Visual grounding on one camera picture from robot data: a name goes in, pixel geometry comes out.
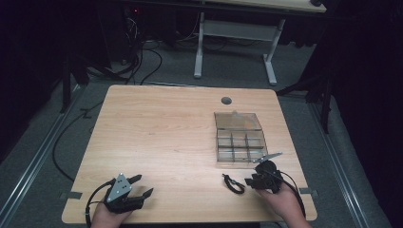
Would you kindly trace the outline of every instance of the wooden table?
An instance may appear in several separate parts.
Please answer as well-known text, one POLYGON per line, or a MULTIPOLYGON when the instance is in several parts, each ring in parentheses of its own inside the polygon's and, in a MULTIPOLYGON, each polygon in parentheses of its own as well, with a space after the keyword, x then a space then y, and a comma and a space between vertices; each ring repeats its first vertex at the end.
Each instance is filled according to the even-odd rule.
MULTIPOLYGON (((85 223, 90 194, 121 172, 127 178, 143 175, 132 185, 133 196, 154 188, 128 223, 280 220, 255 190, 247 186, 243 195, 236 195, 223 181, 222 174, 227 174, 244 183, 255 170, 216 166, 214 112, 234 110, 257 114, 268 153, 283 152, 272 161, 299 188, 308 187, 273 90, 113 85, 71 190, 83 195, 67 200, 63 222, 85 223), (222 97, 231 98, 232 104, 223 104, 222 97)), ((101 200, 105 192, 94 200, 101 200)), ((307 219, 315 219, 311 196, 302 199, 307 219)))

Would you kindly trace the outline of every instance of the small black object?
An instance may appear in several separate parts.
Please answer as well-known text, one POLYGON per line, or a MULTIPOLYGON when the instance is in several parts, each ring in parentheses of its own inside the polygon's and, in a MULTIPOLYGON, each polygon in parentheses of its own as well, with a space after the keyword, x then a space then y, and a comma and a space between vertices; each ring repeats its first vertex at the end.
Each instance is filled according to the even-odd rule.
POLYGON ((84 111, 84 116, 83 119, 91 119, 91 116, 88 116, 88 112, 90 111, 90 109, 88 108, 80 108, 80 111, 84 111))
POLYGON ((245 179, 247 185, 255 189, 270 189, 273 193, 279 191, 283 178, 272 161, 260 163, 255 170, 257 173, 252 174, 252 179, 245 179))
POLYGON ((83 193, 80 192, 69 192, 69 193, 62 193, 60 195, 61 200, 67 200, 67 199, 76 199, 79 200, 83 193))
POLYGON ((231 190, 233 193, 236 194, 243 194, 245 192, 245 185, 237 182, 236 180, 232 180, 228 175, 222 174, 222 176, 224 177, 224 182, 227 185, 227 187, 229 188, 229 190, 231 190), (240 189, 236 189, 234 188, 234 186, 232 186, 232 184, 237 185, 237 187, 240 189))
POLYGON ((110 212, 117 214, 142 209, 145 199, 151 196, 153 188, 144 192, 139 197, 127 197, 131 190, 130 185, 139 181, 141 178, 142 175, 137 175, 133 178, 126 179, 123 174, 120 174, 112 187, 106 191, 106 197, 104 199, 104 205, 106 208, 110 212))
POLYGON ((320 2, 320 0, 310 0, 311 4, 316 6, 316 7, 320 7, 320 5, 322 5, 322 3, 320 2))

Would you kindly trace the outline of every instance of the black cable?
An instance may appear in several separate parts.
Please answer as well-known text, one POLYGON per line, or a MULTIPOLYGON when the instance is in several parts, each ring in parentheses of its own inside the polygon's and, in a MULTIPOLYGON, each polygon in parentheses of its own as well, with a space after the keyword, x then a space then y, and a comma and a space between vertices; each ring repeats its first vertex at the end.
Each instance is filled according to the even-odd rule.
POLYGON ((175 43, 181 45, 179 42, 188 41, 188 40, 193 40, 193 39, 195 39, 195 38, 198 38, 199 35, 193 35, 193 34, 195 33, 195 31, 196 31, 198 25, 200 24, 200 23, 199 23, 199 20, 200 20, 200 19, 201 19, 201 13, 199 12, 199 13, 198 13, 198 17, 196 18, 195 26, 193 27, 192 31, 190 31, 190 34, 187 35, 186 37, 184 37, 184 38, 181 39, 181 40, 175 41, 175 43))
POLYGON ((86 226, 87 226, 88 228, 91 227, 91 216, 90 216, 90 213, 89 213, 89 210, 90 210, 89 205, 90 205, 91 203, 93 203, 93 202, 92 202, 92 199, 94 198, 95 194, 97 194, 101 189, 105 188, 105 187, 108 186, 108 185, 113 185, 113 184, 115 183, 115 181, 116 181, 116 179, 112 179, 112 180, 110 180, 110 181, 108 181, 108 182, 102 184, 102 185, 99 186, 97 189, 95 189, 95 191, 94 191, 94 192, 92 193, 92 195, 89 197, 88 202, 86 203, 86 226))
POLYGON ((229 188, 229 190, 231 190, 233 193, 235 194, 243 194, 245 192, 245 185, 232 180, 228 175, 222 174, 222 176, 224 177, 224 182, 227 185, 227 187, 229 188), (232 184, 237 185, 237 187, 240 189, 236 189, 232 186, 232 184))
POLYGON ((243 47, 250 47, 250 46, 253 46, 253 45, 260 44, 260 43, 262 43, 263 41, 254 40, 254 41, 250 41, 249 44, 243 44, 243 43, 241 43, 241 42, 236 42, 236 41, 232 41, 232 40, 229 39, 227 42, 228 42, 229 44, 232 44, 232 45, 243 46, 243 47))
POLYGON ((149 40, 149 41, 146 41, 145 43, 151 43, 151 42, 157 43, 157 45, 156 45, 155 47, 144 48, 144 50, 157 49, 157 48, 159 48, 160 45, 161 45, 161 42, 158 41, 158 40, 149 40))
POLYGON ((125 78, 121 77, 120 75, 118 75, 115 72, 110 71, 109 69, 100 66, 98 64, 96 64, 95 62, 92 62, 91 60, 87 59, 84 56, 81 55, 75 55, 74 57, 76 57, 78 60, 81 60, 82 62, 84 62, 86 65, 91 66, 93 68, 95 68, 96 70, 100 71, 101 73, 103 73, 106 77, 109 77, 110 79, 113 80, 117 80, 117 81, 123 81, 125 80, 125 78))
POLYGON ((290 175, 288 175, 288 174, 286 174, 286 173, 284 173, 284 172, 281 172, 281 171, 279 171, 281 174, 284 174, 285 176, 287 176, 292 182, 293 182, 293 184, 294 184, 294 186, 295 186, 295 188, 296 189, 298 189, 297 188, 297 184, 296 184, 296 182, 294 181, 294 179, 293 178, 291 178, 291 176, 290 175))
POLYGON ((142 66, 142 63, 143 63, 143 46, 140 50, 140 62, 137 65, 137 68, 135 68, 135 69, 133 68, 133 70, 131 70, 131 74, 125 82, 126 85, 130 82, 130 79, 132 79, 132 78, 133 78, 133 85, 136 85, 136 80, 134 79, 134 75, 137 73, 137 71, 139 71, 140 67, 142 66))
MULTIPOLYGON (((133 60, 131 61, 131 65, 130 65, 129 67, 126 67, 126 68, 124 68, 124 69, 122 69, 122 70, 116 72, 115 74, 116 74, 116 75, 119 75, 119 76, 122 76, 123 74, 125 74, 125 73, 127 73, 127 72, 130 72, 130 70, 132 70, 133 68, 135 68, 135 67, 137 66, 137 64, 138 64, 137 56, 135 56, 135 57, 133 58, 133 60)), ((90 75, 92 75, 92 76, 95 76, 95 77, 99 77, 99 78, 110 78, 110 79, 112 79, 112 80, 118 80, 118 81, 124 80, 123 78, 112 78, 112 77, 109 77, 108 75, 105 75, 104 73, 97 73, 97 72, 94 72, 94 71, 92 71, 92 70, 89 69, 89 68, 86 69, 86 73, 88 73, 88 74, 90 74, 90 75)))
POLYGON ((228 44, 228 39, 223 38, 223 37, 220 37, 218 40, 219 40, 219 41, 218 41, 218 42, 215 42, 215 43, 218 44, 218 43, 220 43, 220 42, 222 41, 222 46, 221 46, 221 47, 218 47, 218 48, 209 48, 209 47, 207 47, 206 45, 203 45, 203 48, 205 48, 206 50, 211 50, 211 51, 218 51, 218 50, 224 49, 224 48, 227 46, 227 44, 228 44))
POLYGON ((94 130, 94 127, 95 127, 95 126, 92 126, 92 127, 88 130, 88 133, 89 133, 89 134, 92 134, 92 131, 94 130))
POLYGON ((157 54, 157 55, 160 57, 160 63, 158 64, 157 68, 155 68, 151 73, 147 74, 147 75, 142 79, 142 81, 140 82, 140 86, 142 86, 143 83, 144 83, 144 81, 145 81, 148 77, 150 77, 153 73, 155 73, 155 72, 161 67, 161 65, 163 64, 163 56, 161 56, 161 54, 159 54, 157 51, 152 50, 152 49, 148 49, 148 51, 151 51, 151 52, 154 52, 155 54, 157 54))
POLYGON ((66 133, 66 131, 68 130, 69 127, 71 127, 75 122, 77 122, 80 118, 84 117, 89 111, 91 111, 92 109, 94 109, 95 107, 97 107, 98 105, 102 104, 103 102, 99 102, 97 103, 95 106, 93 106, 90 109, 86 109, 86 111, 83 114, 80 114, 79 116, 77 116, 76 118, 74 118, 73 121, 71 121, 64 129, 63 131, 60 133, 60 135, 57 137, 54 145, 53 145, 53 149, 52 149, 52 160, 54 165, 56 166, 56 169, 59 170, 59 172, 65 176, 67 179, 69 179, 70 181, 74 182, 74 178, 72 178, 70 175, 68 175, 57 163, 56 161, 56 147, 57 144, 59 143, 60 139, 62 138, 62 136, 66 133))
POLYGON ((177 41, 177 45, 179 45, 179 46, 182 46, 182 47, 185 47, 185 48, 191 48, 191 47, 195 47, 197 44, 198 44, 198 42, 193 42, 192 41, 192 39, 189 39, 189 40, 185 40, 185 41, 177 41), (180 42, 186 42, 186 43, 191 43, 192 45, 184 45, 184 44, 181 44, 180 42))

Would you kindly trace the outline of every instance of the dark background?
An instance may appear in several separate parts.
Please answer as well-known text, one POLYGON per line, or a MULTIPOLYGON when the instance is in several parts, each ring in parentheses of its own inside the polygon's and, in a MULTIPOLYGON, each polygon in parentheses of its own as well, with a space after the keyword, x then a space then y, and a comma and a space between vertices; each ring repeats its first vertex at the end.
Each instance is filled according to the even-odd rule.
MULTIPOLYGON (((320 21, 288 20, 280 43, 296 42, 299 47, 317 44, 300 80, 332 73, 332 94, 356 154, 379 204, 395 226, 400 223, 398 212, 403 203, 399 191, 403 185, 403 4, 401 0, 324 4, 329 15, 353 15, 361 21, 325 26, 320 21)), ((105 67, 115 58, 113 52, 119 47, 111 47, 107 35, 114 31, 107 29, 105 21, 101 26, 110 15, 100 12, 105 13, 105 8, 97 9, 91 1, 0 3, 1 161, 36 110, 49 99, 63 75, 68 53, 84 55, 105 67)), ((109 18, 116 23, 109 24, 110 28, 122 29, 119 10, 107 13, 112 13, 109 18)), ((194 17, 195 12, 144 9, 149 23, 144 27, 174 45, 174 29, 185 33, 193 23, 179 22, 183 18, 193 22, 194 17)))

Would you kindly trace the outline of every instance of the human hand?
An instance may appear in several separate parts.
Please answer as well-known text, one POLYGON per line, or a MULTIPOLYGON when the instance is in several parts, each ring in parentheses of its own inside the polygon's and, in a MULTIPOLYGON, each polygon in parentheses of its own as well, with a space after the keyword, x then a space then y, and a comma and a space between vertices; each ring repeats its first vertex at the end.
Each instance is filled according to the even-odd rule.
POLYGON ((99 202, 95 209, 91 228, 118 228, 132 212, 129 211, 121 214, 109 212, 106 206, 102 202, 99 202))
POLYGON ((256 189, 256 191, 264 198, 264 201, 273 208, 275 213, 284 219, 289 228, 312 227, 303 216, 293 189, 287 186, 287 184, 282 183, 280 190, 276 194, 266 190, 256 189))

